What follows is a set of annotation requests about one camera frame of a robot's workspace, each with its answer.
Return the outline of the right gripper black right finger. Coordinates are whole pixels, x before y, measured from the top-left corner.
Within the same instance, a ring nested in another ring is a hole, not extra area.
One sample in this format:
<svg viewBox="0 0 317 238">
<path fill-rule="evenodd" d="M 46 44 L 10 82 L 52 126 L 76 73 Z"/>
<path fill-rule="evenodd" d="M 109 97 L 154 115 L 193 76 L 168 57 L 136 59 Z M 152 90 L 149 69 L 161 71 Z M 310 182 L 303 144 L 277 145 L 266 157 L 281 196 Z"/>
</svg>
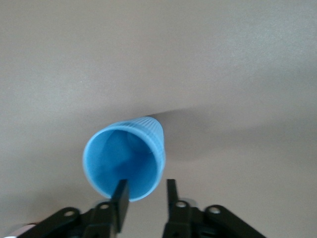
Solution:
<svg viewBox="0 0 317 238">
<path fill-rule="evenodd" d="M 192 207 L 178 197 L 176 180 L 166 180 L 168 220 L 163 230 L 163 238 L 198 238 L 197 222 L 199 209 Z"/>
</svg>

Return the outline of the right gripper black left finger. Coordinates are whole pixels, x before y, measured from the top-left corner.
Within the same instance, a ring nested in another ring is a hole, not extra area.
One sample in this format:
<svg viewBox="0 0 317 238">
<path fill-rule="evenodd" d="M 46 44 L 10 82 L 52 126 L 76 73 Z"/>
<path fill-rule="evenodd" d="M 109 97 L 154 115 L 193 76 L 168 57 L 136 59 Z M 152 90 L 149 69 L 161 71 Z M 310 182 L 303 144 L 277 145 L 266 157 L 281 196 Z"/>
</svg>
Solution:
<svg viewBox="0 0 317 238">
<path fill-rule="evenodd" d="M 111 199 L 99 203 L 93 210 L 85 238 L 115 238 L 122 231 L 129 206 L 128 181 L 119 181 Z"/>
</svg>

